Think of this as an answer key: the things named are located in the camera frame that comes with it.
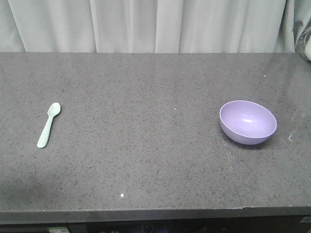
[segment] plastic bowl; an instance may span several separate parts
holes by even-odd
[[[250,101],[228,102],[221,107],[219,115],[224,133],[241,144],[259,144],[276,131],[274,115],[268,109]]]

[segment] speckled stone surface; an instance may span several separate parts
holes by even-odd
[[[241,215],[311,215],[311,63],[294,53],[199,55],[199,60],[215,108],[249,100],[277,119],[277,132],[257,146],[235,143],[220,130]]]
[[[311,214],[310,76],[293,53],[0,53],[0,223]],[[236,99],[277,133],[228,139]]]

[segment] spoon handle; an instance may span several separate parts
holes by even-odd
[[[47,143],[50,136],[50,129],[52,125],[53,117],[49,116],[47,123],[45,124],[43,131],[41,133],[41,136],[39,137],[37,147],[38,148],[44,148]]]

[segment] spoon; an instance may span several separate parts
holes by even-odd
[[[37,143],[38,148],[44,148],[47,145],[47,142],[48,142],[48,139],[50,136],[50,130],[51,130],[53,118],[54,118],[54,116],[56,116],[59,113],[60,113],[59,103],[53,103],[48,110],[49,118],[48,118],[47,123],[45,124],[43,131],[41,133],[41,136],[38,140],[38,143]]]

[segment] white curtain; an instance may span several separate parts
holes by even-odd
[[[293,52],[296,1],[0,0],[0,51]]]

